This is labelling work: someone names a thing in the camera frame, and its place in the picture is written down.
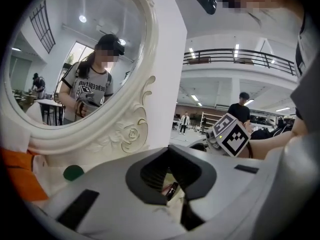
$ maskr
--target backpack strap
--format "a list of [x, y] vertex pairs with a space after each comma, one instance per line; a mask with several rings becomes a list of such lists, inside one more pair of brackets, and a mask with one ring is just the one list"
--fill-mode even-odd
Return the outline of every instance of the backpack strap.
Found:
[[109, 72], [107, 72], [107, 74], [108, 74], [107, 83], [111, 83], [111, 81], [112, 81], [112, 75], [111, 75]]

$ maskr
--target floor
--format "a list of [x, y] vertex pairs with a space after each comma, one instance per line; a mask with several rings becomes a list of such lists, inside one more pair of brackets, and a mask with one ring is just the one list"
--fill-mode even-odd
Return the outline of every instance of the floor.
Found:
[[171, 138], [170, 144], [176, 144], [181, 146], [189, 146], [190, 144], [194, 143], [195, 141], [201, 140], [205, 135], [201, 135], [200, 132], [195, 132], [194, 129], [190, 128], [189, 130], [185, 130], [185, 135], [179, 135], [179, 129], [176, 126], [177, 130], [171, 130]]

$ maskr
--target hand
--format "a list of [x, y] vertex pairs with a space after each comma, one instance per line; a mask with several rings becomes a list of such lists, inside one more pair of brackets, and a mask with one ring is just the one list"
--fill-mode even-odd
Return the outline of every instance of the hand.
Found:
[[87, 114], [87, 106], [81, 100], [75, 103], [74, 110], [75, 114], [82, 118], [84, 118]]

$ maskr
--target black panel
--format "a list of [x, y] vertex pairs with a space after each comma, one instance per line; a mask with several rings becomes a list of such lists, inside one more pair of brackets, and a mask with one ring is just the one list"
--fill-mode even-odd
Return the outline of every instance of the black panel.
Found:
[[215, 168], [180, 148], [169, 145], [171, 151], [170, 169], [185, 193], [187, 201], [203, 198], [217, 179]]
[[167, 205], [167, 198], [161, 194], [168, 164], [164, 154], [165, 147], [159, 152], [134, 163], [126, 172], [125, 182], [130, 191], [146, 204]]
[[256, 174], [259, 171], [259, 168], [250, 167], [250, 166], [241, 165], [241, 164], [238, 164], [236, 167], [234, 167], [234, 169], [251, 173], [251, 174]]
[[203, 151], [203, 152], [207, 152], [206, 147], [207, 146], [205, 146], [203, 143], [197, 143], [197, 144], [194, 144], [192, 146], [189, 146], [190, 149], [200, 150], [200, 151]]
[[167, 173], [176, 179], [187, 201], [205, 197], [217, 179], [216, 170], [209, 163], [170, 145], [133, 164], [125, 181], [143, 202], [166, 205], [166, 197], [161, 192]]
[[56, 220], [75, 231], [98, 196], [96, 191], [84, 190]]

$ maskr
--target graphic t-shirt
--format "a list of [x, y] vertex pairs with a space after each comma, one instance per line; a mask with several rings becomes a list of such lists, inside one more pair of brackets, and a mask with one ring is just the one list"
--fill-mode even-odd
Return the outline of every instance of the graphic t-shirt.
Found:
[[[105, 97], [110, 97], [114, 94], [113, 80], [107, 71], [103, 73], [96, 72], [92, 67], [89, 70], [88, 77], [83, 79], [78, 77], [79, 62], [74, 64], [63, 76], [62, 81], [71, 89], [70, 97], [76, 99], [76, 92], [79, 86], [87, 86], [94, 93], [94, 102], [102, 105]], [[69, 121], [80, 120], [81, 117], [76, 116], [75, 111], [66, 107], [64, 118]]]
[[[294, 69], [299, 80], [315, 59], [320, 47], [320, 33], [311, 16], [305, 12], [295, 51]], [[296, 110], [296, 116], [303, 119]]]

